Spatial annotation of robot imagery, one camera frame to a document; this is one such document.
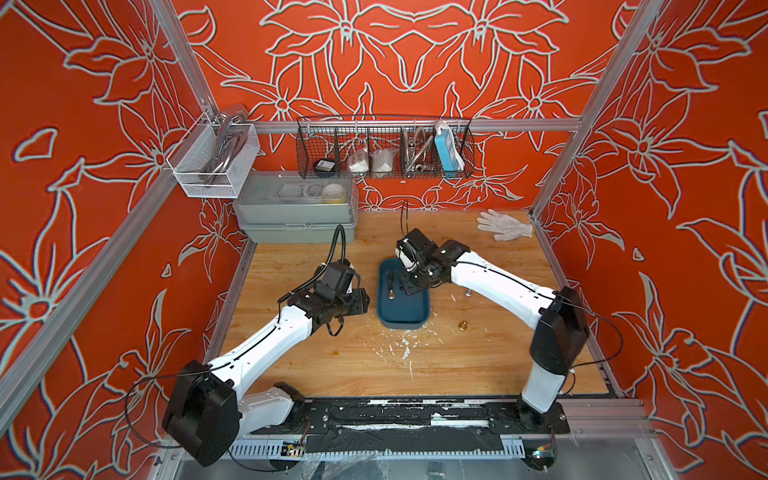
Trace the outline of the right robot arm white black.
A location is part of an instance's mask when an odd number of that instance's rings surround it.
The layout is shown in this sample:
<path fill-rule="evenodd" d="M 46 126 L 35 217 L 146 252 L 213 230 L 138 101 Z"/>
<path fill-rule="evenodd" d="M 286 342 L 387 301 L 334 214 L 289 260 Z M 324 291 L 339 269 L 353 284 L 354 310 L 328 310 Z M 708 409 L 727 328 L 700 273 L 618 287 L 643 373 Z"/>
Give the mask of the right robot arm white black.
<path fill-rule="evenodd" d="M 516 410 L 523 430 L 544 425 L 590 336 L 578 294 L 524 280 L 458 241 L 438 245 L 418 229 L 398 240 L 396 256 L 404 268 L 399 278 L 406 294 L 452 283 L 503 307 L 532 329 L 532 367 Z"/>

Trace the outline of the teal plastic storage box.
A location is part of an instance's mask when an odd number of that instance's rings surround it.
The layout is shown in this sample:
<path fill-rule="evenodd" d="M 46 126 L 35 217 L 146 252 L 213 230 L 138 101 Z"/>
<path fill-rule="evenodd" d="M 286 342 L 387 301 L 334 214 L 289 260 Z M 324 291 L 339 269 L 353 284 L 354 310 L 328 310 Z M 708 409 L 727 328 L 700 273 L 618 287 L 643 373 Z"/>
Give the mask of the teal plastic storage box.
<path fill-rule="evenodd" d="M 380 323 L 393 330 L 415 330 L 424 326 L 431 315 L 430 295 L 427 291 L 407 295 L 398 278 L 403 271 L 402 263 L 395 257 L 381 262 L 376 291 L 376 314 Z M 387 298 L 393 289 L 394 300 Z"/>

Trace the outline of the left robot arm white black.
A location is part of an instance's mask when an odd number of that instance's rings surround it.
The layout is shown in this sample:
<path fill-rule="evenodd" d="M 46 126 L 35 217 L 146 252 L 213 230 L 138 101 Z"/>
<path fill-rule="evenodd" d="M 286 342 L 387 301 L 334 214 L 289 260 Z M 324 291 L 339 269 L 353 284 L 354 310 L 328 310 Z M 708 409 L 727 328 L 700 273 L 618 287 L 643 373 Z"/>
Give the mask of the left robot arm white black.
<path fill-rule="evenodd" d="M 350 316 L 368 311 L 370 298 L 346 257 L 346 231 L 334 229 L 328 256 L 304 283 L 278 300 L 277 315 L 227 353 L 190 361 L 177 374 L 162 420 L 167 434 L 199 465 L 224 456 L 235 439 L 284 423 L 303 398 L 277 384 L 244 400 L 247 391 L 284 354 L 321 329 L 337 336 Z"/>

